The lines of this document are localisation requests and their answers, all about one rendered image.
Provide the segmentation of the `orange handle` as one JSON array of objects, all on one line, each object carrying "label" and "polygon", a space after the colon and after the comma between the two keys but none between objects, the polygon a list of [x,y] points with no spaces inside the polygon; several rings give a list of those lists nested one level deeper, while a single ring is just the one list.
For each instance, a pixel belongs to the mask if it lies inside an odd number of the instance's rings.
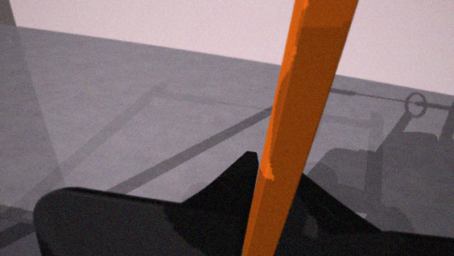
[{"label": "orange handle", "polygon": [[359,0],[295,0],[243,256],[274,256]]}]

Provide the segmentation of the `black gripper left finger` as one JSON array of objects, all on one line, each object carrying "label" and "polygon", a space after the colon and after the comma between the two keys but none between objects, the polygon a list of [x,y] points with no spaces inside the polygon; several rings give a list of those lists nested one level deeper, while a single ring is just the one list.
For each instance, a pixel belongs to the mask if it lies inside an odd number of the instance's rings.
[{"label": "black gripper left finger", "polygon": [[41,256],[241,256],[258,155],[179,202],[68,187],[36,202]]}]

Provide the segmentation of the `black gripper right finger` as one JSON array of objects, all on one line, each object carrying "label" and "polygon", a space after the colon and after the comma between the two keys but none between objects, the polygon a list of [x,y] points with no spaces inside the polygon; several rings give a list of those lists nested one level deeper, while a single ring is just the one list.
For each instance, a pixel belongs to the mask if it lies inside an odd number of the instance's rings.
[{"label": "black gripper right finger", "polygon": [[454,256],[454,238],[382,231],[302,173],[274,256]]}]

